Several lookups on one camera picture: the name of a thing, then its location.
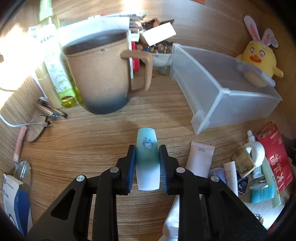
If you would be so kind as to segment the silver metal clip tool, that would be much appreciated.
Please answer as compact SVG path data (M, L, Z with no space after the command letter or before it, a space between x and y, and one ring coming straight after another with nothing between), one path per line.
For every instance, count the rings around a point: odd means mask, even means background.
M41 104L42 106L46 107L47 109L50 109L53 113L56 113L58 116L61 116L63 118L67 118L68 115L67 113L59 110L58 108L55 108L53 106L51 106L49 104L49 102L44 98L44 97L40 97L38 100L39 104Z

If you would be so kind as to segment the white bowl of beads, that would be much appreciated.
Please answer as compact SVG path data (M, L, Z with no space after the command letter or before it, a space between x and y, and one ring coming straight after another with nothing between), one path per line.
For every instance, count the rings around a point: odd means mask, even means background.
M136 43L135 48L139 51L150 52L153 56L153 69L160 75L168 75L170 72L171 58L173 56L173 43L167 40L148 46L144 43Z

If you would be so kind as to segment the yellow chick bunny plush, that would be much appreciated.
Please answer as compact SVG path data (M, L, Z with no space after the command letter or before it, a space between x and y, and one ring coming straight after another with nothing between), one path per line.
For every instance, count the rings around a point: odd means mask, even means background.
M276 57L270 46L278 48L278 41L271 29L266 29L262 37L254 19L246 15L243 18L252 40L247 44L242 54L236 56L236 59L243 61L250 67L241 67L244 77L258 88L270 85L275 87L273 76L283 77L283 72L276 66Z

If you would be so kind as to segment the red foil packet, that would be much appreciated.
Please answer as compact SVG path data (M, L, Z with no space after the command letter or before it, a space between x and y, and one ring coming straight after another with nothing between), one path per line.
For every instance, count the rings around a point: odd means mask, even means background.
M293 180L285 144L276 124L270 122L255 135L265 149L265 156L273 171L277 187L283 192Z

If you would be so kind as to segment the round white sponge roll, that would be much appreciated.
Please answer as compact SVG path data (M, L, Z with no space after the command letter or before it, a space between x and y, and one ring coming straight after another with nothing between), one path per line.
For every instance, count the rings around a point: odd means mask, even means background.
M255 167L259 167L262 165L265 158L265 149L264 146L260 142L250 142L244 145L248 154L250 154Z

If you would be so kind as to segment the blue razor blade box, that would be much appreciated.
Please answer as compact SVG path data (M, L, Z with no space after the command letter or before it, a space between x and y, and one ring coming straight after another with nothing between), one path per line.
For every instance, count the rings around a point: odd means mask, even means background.
M238 192L242 195L246 193L248 180L249 180L248 176L238 180Z

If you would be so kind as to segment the clear plastic storage bin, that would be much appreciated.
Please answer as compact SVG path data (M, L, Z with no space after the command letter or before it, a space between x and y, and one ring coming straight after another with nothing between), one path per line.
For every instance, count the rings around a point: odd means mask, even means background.
M234 57L180 44L172 54L170 77L192 110L196 134L267 118L282 100L273 79Z

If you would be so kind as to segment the blue white cardboard box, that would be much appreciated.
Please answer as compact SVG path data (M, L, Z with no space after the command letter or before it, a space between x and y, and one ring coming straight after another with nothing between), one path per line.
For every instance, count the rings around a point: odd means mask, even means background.
M29 193L24 183L11 175L4 174L3 200L4 209L20 233L27 236L33 226Z

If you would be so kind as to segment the stack of books and papers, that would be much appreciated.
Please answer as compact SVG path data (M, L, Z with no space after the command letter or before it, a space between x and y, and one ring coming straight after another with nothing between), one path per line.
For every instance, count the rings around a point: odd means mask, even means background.
M58 40L61 46L76 39L108 30L141 29L141 21L147 16L145 12L115 13L110 15L95 15L58 30Z

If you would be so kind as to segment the teal white small tube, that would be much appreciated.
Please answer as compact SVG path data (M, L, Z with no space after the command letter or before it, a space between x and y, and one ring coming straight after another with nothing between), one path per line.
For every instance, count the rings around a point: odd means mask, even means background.
M137 132L136 176L139 190L159 189L159 148L156 131L153 128L140 128Z

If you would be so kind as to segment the pink lip balm stick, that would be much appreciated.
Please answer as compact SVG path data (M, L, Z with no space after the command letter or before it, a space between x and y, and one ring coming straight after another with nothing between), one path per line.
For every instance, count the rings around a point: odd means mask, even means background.
M14 156L13 156L13 161L15 163L17 163L19 161L22 146L23 146L23 140L24 140L26 131L27 131L27 127L22 126L21 129L20 129L20 132L18 134L18 138L16 140L16 148L15 148Z

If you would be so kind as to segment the blue tape roll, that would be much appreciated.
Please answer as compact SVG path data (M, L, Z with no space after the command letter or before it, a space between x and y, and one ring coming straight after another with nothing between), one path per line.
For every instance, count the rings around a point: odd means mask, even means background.
M260 203L273 199L275 196L275 186L268 186L251 192L251 203Z

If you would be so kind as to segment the beige mug with brown lid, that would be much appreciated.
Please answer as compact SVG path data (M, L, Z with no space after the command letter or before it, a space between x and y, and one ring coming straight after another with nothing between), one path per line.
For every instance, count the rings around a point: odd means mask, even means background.
M130 50L127 30L108 30L81 37L62 50L84 107L91 113L115 112L132 97L149 90L153 56L150 52ZM132 89L130 58L145 63L142 88Z

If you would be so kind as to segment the white paper card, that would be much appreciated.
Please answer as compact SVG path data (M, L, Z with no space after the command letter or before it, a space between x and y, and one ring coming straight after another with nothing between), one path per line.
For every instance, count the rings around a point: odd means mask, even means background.
M170 37L173 37L176 34L177 33L172 24L168 22L142 32L140 34L140 40L148 46L152 46Z

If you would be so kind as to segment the pink white cosmetic tube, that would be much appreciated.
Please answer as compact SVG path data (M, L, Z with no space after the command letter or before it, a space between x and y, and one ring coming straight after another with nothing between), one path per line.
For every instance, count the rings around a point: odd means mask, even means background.
M196 176L207 178L211 168L214 150L214 146L191 142L186 169Z

